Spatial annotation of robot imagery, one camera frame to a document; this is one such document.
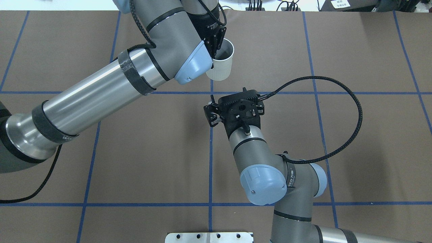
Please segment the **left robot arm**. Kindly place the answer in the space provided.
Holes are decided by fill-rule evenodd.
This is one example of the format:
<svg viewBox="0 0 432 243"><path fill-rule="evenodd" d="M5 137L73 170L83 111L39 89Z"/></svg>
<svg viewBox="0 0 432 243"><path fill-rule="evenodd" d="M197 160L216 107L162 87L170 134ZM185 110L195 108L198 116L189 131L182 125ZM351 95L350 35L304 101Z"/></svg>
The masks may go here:
<svg viewBox="0 0 432 243"><path fill-rule="evenodd" d="M116 0L146 43L30 113L1 105L1 173L31 168L52 157L94 123L174 79L184 85L213 67L226 23L217 0Z"/></svg>

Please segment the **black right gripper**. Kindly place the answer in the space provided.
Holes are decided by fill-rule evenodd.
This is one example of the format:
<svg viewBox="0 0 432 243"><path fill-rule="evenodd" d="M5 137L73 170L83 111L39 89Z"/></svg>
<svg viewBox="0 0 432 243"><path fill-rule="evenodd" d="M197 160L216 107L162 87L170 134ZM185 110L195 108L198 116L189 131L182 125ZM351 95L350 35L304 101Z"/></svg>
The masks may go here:
<svg viewBox="0 0 432 243"><path fill-rule="evenodd" d="M223 123L227 137L230 138L234 131L245 126L261 128L261 119L258 109L253 103L241 102L235 104L227 115L221 115L220 106L216 103L214 95L210 95L210 101L204 108L207 123L211 128Z"/></svg>

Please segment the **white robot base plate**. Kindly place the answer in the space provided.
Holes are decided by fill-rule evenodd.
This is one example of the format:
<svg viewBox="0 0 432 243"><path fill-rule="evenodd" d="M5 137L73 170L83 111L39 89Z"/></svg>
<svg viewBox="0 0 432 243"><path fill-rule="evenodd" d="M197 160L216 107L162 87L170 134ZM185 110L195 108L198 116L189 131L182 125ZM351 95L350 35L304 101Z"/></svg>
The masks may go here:
<svg viewBox="0 0 432 243"><path fill-rule="evenodd" d="M250 232L169 233L165 243L253 243Z"/></svg>

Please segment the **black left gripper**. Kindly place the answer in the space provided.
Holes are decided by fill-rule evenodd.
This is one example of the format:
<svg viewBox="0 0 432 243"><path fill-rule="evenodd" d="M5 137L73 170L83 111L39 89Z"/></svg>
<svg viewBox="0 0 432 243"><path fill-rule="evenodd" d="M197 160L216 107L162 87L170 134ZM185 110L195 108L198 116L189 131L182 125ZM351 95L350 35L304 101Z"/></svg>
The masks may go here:
<svg viewBox="0 0 432 243"><path fill-rule="evenodd" d="M218 0L188 0L188 16L204 43L211 44L216 58L226 32L226 14Z"/></svg>

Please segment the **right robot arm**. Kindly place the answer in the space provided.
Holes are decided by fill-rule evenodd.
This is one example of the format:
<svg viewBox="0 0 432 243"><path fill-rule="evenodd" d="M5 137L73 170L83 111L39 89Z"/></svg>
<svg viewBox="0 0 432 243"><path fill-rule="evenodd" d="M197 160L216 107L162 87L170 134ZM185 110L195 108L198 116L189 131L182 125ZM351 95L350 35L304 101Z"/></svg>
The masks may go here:
<svg viewBox="0 0 432 243"><path fill-rule="evenodd" d="M233 150L219 124L210 133L212 155L212 230L253 231L257 242L272 239L273 203L296 195L281 212L310 218L302 224L359 233L431 242L431 126L423 105L409 92L365 92L357 95L363 123L355 140L337 155L318 162L327 177L320 197L317 175L310 165L296 167L294 189L287 189L287 166L279 154L295 160L321 157L342 145L355 129L357 110L341 93L285 92L264 101L262 136L247 141L246 159L269 164L263 186L261 169L253 171L248 192L239 180Z"/></svg>

